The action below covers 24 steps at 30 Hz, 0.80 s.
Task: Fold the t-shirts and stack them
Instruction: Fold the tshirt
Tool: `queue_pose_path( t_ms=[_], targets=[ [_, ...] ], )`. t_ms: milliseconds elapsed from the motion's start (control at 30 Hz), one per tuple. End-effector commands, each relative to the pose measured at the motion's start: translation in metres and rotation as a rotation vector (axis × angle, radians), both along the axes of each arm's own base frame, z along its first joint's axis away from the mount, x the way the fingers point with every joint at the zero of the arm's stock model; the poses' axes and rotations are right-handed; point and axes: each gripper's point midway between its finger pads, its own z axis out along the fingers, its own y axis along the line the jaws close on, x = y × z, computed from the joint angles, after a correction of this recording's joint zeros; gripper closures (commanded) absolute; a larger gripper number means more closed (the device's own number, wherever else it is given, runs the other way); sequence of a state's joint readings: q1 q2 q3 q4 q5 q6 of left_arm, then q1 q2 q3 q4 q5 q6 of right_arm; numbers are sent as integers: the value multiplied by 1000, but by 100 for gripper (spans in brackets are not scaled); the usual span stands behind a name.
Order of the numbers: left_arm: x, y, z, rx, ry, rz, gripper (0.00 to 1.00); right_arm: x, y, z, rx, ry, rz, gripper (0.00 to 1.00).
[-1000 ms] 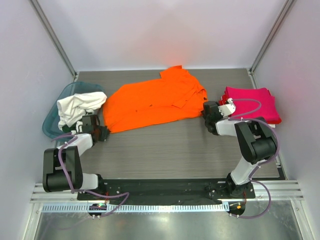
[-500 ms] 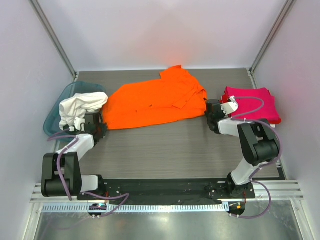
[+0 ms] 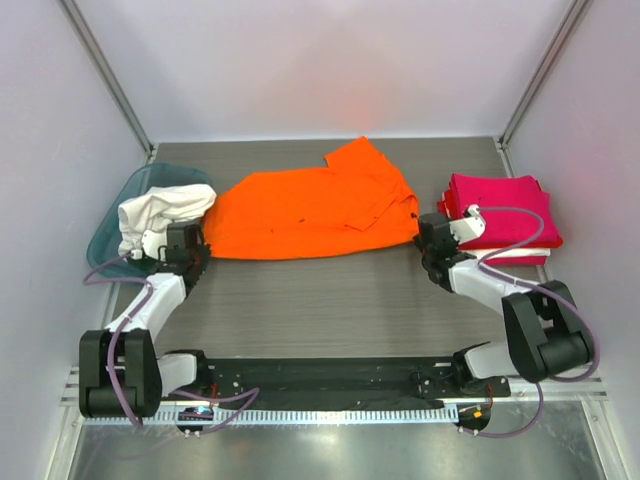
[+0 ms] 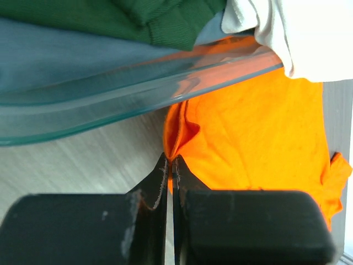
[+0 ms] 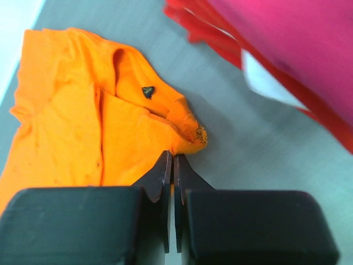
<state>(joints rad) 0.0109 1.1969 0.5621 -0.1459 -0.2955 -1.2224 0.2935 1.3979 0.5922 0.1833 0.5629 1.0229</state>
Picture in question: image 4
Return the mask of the orange shirt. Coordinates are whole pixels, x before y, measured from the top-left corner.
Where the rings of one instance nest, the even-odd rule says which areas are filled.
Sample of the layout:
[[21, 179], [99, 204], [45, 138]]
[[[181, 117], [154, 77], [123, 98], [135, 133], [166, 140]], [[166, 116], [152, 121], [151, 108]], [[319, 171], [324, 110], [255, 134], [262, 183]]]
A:
[[329, 153], [323, 84], [282, 68], [173, 104], [163, 146], [211, 189], [306, 192], [327, 225], [352, 172], [341, 153]]

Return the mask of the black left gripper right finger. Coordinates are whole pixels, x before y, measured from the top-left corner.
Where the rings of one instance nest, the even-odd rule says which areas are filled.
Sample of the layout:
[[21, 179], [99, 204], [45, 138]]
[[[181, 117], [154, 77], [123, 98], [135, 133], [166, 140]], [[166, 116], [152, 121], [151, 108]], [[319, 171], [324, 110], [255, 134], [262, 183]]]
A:
[[186, 264], [188, 258], [188, 221], [185, 213], [188, 191], [209, 190], [189, 169], [184, 158], [179, 155], [172, 162], [174, 261]]

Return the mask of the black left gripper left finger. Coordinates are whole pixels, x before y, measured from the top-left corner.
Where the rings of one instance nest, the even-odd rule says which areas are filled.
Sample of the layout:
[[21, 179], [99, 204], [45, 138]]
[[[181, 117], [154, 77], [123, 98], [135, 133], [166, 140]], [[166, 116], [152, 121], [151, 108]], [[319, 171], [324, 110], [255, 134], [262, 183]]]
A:
[[154, 169], [126, 193], [131, 200], [132, 224], [121, 242], [124, 264], [165, 262], [168, 167], [162, 153]]

